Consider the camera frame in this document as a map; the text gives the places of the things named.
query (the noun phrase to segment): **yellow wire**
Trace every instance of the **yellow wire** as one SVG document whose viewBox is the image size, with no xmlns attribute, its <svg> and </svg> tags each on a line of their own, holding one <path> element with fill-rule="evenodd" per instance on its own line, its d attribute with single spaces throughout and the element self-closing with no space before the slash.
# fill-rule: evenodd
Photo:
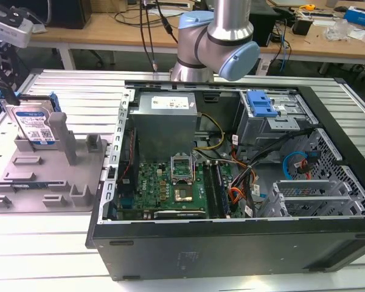
<svg viewBox="0 0 365 292">
<path fill-rule="evenodd" d="M 194 150 L 213 150 L 213 149 L 216 149 L 217 147 L 219 147 L 224 142 L 224 132 L 221 129 L 221 127 L 219 126 L 218 122 L 216 120 L 214 120 L 212 117 L 210 117 L 210 115 L 204 114 L 204 113 L 202 113 L 201 115 L 204 116 L 204 117 L 207 117 L 208 119 L 210 119 L 211 122 L 213 122 L 219 128 L 219 130 L 221 132 L 221 139 L 220 139 L 220 141 L 217 145 L 207 146 L 207 147 L 194 147 L 193 149 Z"/>
</svg>

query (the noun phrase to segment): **label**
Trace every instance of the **label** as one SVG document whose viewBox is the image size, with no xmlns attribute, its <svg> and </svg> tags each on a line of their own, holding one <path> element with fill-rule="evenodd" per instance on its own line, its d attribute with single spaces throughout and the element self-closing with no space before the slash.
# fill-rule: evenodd
<svg viewBox="0 0 365 292">
<path fill-rule="evenodd" d="M 232 144 L 238 146 L 238 135 L 232 135 Z"/>
<path fill-rule="evenodd" d="M 260 186 L 258 184 L 253 185 L 253 190 L 251 191 L 251 194 L 254 196 L 260 196 Z"/>
<path fill-rule="evenodd" d="M 245 213 L 248 214 L 249 217 L 253 216 L 253 210 L 250 209 L 248 205 L 245 206 Z"/>
<path fill-rule="evenodd" d="M 285 111 L 285 106 L 283 106 L 283 105 L 274 105 L 273 108 L 276 111 Z"/>
<path fill-rule="evenodd" d="M 151 98 L 151 108 L 154 110 L 189 110 L 188 97 L 154 96 Z"/>
<path fill-rule="evenodd" d="M 298 162 L 298 163 L 295 163 L 294 164 L 294 167 L 296 168 L 296 169 L 298 169 L 299 167 L 301 167 L 302 166 L 302 163 L 301 162 Z"/>
<path fill-rule="evenodd" d="M 44 122 L 46 116 L 41 111 L 18 111 L 16 118 L 29 141 L 34 144 L 54 144 L 54 137 L 49 126 Z"/>
<path fill-rule="evenodd" d="M 12 187 L 19 187 L 22 189 L 28 189 L 30 186 L 28 184 L 13 184 Z"/>
</svg>

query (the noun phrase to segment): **blue cable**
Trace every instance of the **blue cable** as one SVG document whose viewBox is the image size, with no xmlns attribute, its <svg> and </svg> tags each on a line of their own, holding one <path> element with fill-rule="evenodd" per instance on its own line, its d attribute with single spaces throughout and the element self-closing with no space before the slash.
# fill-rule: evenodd
<svg viewBox="0 0 365 292">
<path fill-rule="evenodd" d="M 292 176 L 288 173 L 288 160 L 290 157 L 292 157 L 293 155 L 302 155 L 304 156 L 304 158 L 307 158 L 307 154 L 305 154 L 304 152 L 300 152 L 300 151 L 295 151 L 292 152 L 291 154 L 289 154 L 288 156 L 286 156 L 282 162 L 282 171 L 284 172 L 284 175 L 286 177 L 286 179 L 292 180 Z"/>
</svg>

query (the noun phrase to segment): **red wire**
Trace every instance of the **red wire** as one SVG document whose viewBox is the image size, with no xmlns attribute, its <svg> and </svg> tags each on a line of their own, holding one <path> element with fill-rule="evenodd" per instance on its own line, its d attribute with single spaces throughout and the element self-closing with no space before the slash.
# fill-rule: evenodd
<svg viewBox="0 0 365 292">
<path fill-rule="evenodd" d="M 133 160 L 133 141 L 134 141 L 134 131 L 132 131 L 131 133 L 131 140 L 130 140 L 130 161 L 128 162 L 128 165 L 124 170 L 123 175 L 117 180 L 117 182 L 120 182 L 126 176 L 126 173 L 130 168 L 131 161 Z"/>
</svg>

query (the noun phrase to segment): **aluminum extrusion table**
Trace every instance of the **aluminum extrusion table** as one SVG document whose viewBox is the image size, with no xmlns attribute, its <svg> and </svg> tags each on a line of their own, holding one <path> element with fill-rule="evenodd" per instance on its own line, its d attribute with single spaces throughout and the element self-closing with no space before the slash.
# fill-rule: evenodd
<svg viewBox="0 0 365 292">
<path fill-rule="evenodd" d="M 100 133 L 111 143 L 124 80 L 168 80 L 167 74 L 51 71 L 31 74 L 20 91 L 54 91 L 76 137 Z M 365 155 L 365 103 L 329 78 L 256 77 L 249 84 L 308 85 Z M 17 127 L 0 115 L 0 174 Z M 106 171 L 102 172 L 101 181 Z M 90 213 L 0 215 L 0 291 L 365 291 L 365 255 L 327 274 L 286 274 L 113 282 L 96 250 L 85 248 Z"/>
</svg>

